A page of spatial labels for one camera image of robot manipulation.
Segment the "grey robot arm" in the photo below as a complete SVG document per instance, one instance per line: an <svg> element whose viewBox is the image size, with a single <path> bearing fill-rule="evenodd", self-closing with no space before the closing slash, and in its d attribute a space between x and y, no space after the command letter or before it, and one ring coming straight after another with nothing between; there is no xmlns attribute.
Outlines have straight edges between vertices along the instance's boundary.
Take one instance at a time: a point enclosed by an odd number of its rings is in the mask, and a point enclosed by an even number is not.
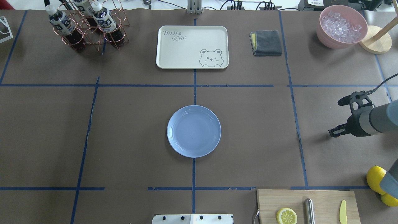
<svg viewBox="0 0 398 224"><path fill-rule="evenodd" d="M337 138L351 134L356 137L375 136L385 133L397 133L397 100L373 107L363 106L352 112L345 124L330 129L329 135ZM381 190L397 199L397 161L393 163L381 179Z"/></svg>

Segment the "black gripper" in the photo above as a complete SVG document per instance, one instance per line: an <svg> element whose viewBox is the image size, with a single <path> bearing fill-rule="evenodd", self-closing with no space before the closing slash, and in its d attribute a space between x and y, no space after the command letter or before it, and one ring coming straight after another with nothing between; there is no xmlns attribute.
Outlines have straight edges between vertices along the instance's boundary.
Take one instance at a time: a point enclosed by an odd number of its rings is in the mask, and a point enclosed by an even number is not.
<svg viewBox="0 0 398 224"><path fill-rule="evenodd" d="M338 125L337 127L328 130L328 132L333 138L347 134L351 134L356 137L370 136L370 134L365 132L360 126L359 119L354 116L350 116L345 124Z"/></svg>

